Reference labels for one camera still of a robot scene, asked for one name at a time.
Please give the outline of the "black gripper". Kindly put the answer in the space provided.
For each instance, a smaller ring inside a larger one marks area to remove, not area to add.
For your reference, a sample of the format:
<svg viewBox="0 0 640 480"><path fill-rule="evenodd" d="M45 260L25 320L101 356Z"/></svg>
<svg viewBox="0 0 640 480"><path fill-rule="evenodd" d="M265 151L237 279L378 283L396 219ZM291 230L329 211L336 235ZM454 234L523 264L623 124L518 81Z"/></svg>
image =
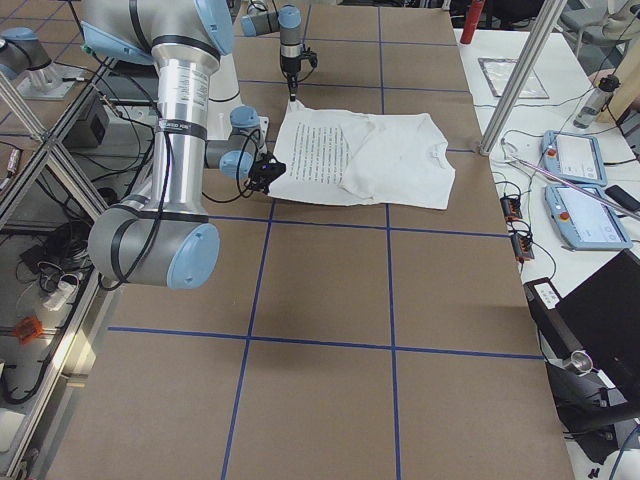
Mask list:
<svg viewBox="0 0 640 480"><path fill-rule="evenodd" d="M247 188L268 194L270 185L285 172L285 163L277 160L272 153L261 153L249 170Z"/></svg>
<svg viewBox="0 0 640 480"><path fill-rule="evenodd" d="M280 68L284 73L289 90L289 101L294 102L298 94L298 78L305 53L303 44L280 45Z"/></svg>

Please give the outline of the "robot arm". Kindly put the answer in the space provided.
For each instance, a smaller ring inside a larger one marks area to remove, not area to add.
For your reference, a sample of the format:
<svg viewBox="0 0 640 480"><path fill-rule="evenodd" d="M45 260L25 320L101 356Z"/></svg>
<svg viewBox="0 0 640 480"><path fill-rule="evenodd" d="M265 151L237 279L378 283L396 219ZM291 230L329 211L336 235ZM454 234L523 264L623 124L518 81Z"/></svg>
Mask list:
<svg viewBox="0 0 640 480"><path fill-rule="evenodd" d="M210 83L230 69L237 8L228 1L89 1L81 23L98 55L151 65L159 78L152 175L94 222L88 253L115 287L194 289L220 235L201 204Z"/></svg>
<svg viewBox="0 0 640 480"><path fill-rule="evenodd" d="M279 34L280 69L287 82L289 100L294 102L298 93L304 54L300 10L296 6L285 5L273 12L245 15L241 18L240 24L244 35L248 37Z"/></svg>

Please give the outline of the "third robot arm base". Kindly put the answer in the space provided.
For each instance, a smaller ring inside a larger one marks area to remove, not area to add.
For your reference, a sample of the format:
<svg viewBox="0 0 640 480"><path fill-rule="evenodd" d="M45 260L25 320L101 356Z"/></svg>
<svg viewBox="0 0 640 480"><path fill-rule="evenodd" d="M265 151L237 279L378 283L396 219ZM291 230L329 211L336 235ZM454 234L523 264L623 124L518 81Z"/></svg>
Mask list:
<svg viewBox="0 0 640 480"><path fill-rule="evenodd" d="M1 72L10 81L25 74L17 90L31 100L61 100L84 79L79 67L56 64L35 32L26 27L1 32Z"/></svg>

